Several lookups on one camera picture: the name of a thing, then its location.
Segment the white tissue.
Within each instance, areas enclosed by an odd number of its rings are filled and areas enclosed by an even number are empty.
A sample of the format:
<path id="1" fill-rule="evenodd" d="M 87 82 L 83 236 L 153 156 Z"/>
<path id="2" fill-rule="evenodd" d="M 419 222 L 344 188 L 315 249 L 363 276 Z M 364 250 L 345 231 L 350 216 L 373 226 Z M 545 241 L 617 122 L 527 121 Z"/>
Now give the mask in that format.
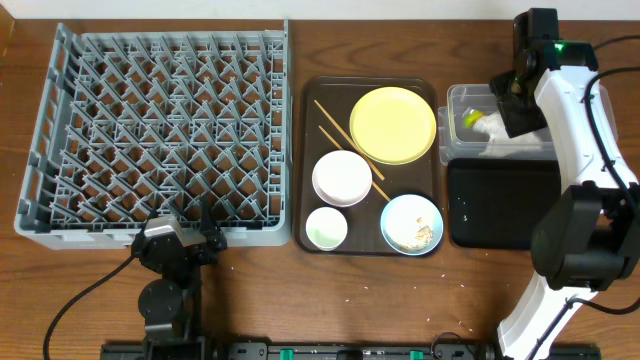
<path id="1" fill-rule="evenodd" d="M 515 153 L 543 150 L 544 142 L 534 132 L 511 138 L 499 112 L 479 117 L 471 129 L 488 136 L 485 150 L 480 153 L 484 157 L 503 158 Z"/>

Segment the white green cup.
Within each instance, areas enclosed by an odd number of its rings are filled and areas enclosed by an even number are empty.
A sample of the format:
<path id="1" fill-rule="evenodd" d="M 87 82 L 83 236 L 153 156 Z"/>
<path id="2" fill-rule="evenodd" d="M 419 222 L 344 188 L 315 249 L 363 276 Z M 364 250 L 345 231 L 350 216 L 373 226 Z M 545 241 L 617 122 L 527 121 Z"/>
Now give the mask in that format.
<path id="1" fill-rule="evenodd" d="M 348 224 L 344 215 L 335 208 L 321 207 L 308 216 L 305 233 L 311 243 L 322 251 L 332 251 L 347 237 Z"/>

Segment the blue bowl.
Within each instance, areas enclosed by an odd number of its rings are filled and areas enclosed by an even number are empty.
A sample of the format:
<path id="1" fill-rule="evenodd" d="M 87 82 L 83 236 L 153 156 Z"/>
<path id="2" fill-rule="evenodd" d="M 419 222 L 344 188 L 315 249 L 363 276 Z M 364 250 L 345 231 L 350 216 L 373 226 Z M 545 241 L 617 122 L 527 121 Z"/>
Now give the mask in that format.
<path id="1" fill-rule="evenodd" d="M 440 209 L 428 197 L 405 194 L 393 198 L 380 216 L 385 242 L 407 256 L 427 256 L 443 239 L 444 220 Z"/>

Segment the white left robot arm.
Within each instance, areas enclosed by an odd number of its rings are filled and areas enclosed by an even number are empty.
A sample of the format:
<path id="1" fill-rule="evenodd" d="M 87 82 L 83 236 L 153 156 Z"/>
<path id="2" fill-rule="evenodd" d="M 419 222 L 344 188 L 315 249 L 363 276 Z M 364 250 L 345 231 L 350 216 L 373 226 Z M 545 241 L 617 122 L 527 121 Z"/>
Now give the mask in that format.
<path id="1" fill-rule="evenodd" d="M 145 320 L 144 359 L 215 360 L 218 350 L 202 333 L 201 268 L 214 265 L 227 248 L 214 220 L 201 221 L 204 241 L 183 243 L 183 231 L 172 216 L 150 219 L 136 234 L 132 255 L 160 277 L 147 284 L 138 298 Z"/>

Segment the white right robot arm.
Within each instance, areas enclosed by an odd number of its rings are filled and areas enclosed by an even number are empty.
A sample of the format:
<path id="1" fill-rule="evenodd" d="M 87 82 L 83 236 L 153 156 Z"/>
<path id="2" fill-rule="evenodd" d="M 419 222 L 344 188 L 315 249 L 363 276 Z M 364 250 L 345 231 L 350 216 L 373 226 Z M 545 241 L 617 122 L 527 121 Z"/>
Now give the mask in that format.
<path id="1" fill-rule="evenodd" d="M 512 69 L 490 82 L 511 137 L 547 127 L 561 196 L 534 228 L 534 274 L 498 326 L 506 359 L 546 359 L 581 306 L 611 315 L 638 310 L 594 302 L 639 261 L 639 181 L 626 164 L 603 107 L 600 72 L 588 42 L 559 35 L 553 8 L 513 20 Z"/>

